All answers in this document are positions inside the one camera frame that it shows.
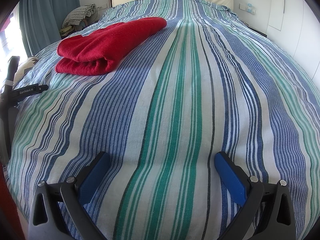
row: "bedsheet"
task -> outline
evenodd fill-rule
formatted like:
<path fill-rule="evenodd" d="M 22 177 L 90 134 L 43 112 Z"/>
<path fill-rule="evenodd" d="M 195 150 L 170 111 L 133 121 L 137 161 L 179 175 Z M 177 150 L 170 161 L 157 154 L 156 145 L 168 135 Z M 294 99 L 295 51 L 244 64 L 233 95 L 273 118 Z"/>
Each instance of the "bedsheet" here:
<path fill-rule="evenodd" d="M 38 181 L 61 182 L 106 151 L 111 168 L 85 209 L 108 239 L 217 239 L 239 209 L 214 168 L 222 150 L 248 175 L 287 181 L 301 239 L 320 215 L 320 94 L 305 71 L 204 0 L 128 2 L 79 33 L 141 17 L 167 27 L 109 74 L 55 73 L 58 43 L 37 55 L 19 87 L 49 90 L 20 104 L 4 167 L 18 207 L 28 218 Z"/>

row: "window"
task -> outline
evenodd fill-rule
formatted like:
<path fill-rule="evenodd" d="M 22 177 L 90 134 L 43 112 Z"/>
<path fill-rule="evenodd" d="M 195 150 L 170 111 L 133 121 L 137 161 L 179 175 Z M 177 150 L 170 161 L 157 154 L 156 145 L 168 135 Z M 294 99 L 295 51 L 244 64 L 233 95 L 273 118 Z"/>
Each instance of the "window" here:
<path fill-rule="evenodd" d="M 0 84 L 2 84 L 7 77 L 8 61 L 11 56 L 20 56 L 20 63 L 27 59 L 20 27 L 13 13 L 0 31 L 0 42 Z"/>

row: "gray patterned cloth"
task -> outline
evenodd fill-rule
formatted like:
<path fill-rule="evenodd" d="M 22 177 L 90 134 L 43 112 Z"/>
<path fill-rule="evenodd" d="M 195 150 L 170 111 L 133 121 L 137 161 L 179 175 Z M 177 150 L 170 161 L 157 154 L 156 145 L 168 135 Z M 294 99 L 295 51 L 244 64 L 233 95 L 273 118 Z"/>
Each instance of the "gray patterned cloth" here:
<path fill-rule="evenodd" d="M 63 24 L 62 24 L 62 29 L 71 26 L 71 25 L 79 25 L 80 22 L 93 15 L 97 10 L 96 5 L 93 4 L 87 4 L 85 6 L 80 6 L 73 11 L 71 11 L 67 17 L 64 19 Z"/>

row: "blue gripper pad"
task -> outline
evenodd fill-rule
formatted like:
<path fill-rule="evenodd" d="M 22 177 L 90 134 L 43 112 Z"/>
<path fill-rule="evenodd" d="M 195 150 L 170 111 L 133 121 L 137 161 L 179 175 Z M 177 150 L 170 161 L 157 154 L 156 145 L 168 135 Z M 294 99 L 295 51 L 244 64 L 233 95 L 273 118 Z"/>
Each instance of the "blue gripper pad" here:
<path fill-rule="evenodd" d="M 110 155 L 104 153 L 78 189 L 78 200 L 81 205 L 91 201 L 104 175 L 110 168 Z"/>
<path fill-rule="evenodd" d="M 233 201 L 243 206 L 247 200 L 246 187 L 220 153 L 217 153 L 214 157 L 214 166 L 230 192 Z"/>

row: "metal screw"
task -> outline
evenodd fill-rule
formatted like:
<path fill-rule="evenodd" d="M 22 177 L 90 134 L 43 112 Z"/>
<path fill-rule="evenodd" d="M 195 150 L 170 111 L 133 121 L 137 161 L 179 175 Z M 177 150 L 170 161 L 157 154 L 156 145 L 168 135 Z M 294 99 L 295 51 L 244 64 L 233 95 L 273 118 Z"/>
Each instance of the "metal screw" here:
<path fill-rule="evenodd" d="M 44 180 L 41 180 L 41 181 L 38 182 L 38 186 L 39 186 L 39 187 L 44 186 L 44 184 L 45 184 Z"/>
<path fill-rule="evenodd" d="M 287 182 L 283 179 L 280 180 L 280 185 L 281 186 L 287 186 Z"/>
<path fill-rule="evenodd" d="M 250 180 L 251 180 L 252 182 L 254 182 L 254 183 L 259 181 L 256 176 L 251 176 L 251 177 L 250 177 Z"/>
<path fill-rule="evenodd" d="M 75 181 L 75 177 L 73 177 L 73 176 L 70 176 L 67 178 L 67 183 L 72 183 L 74 181 Z"/>

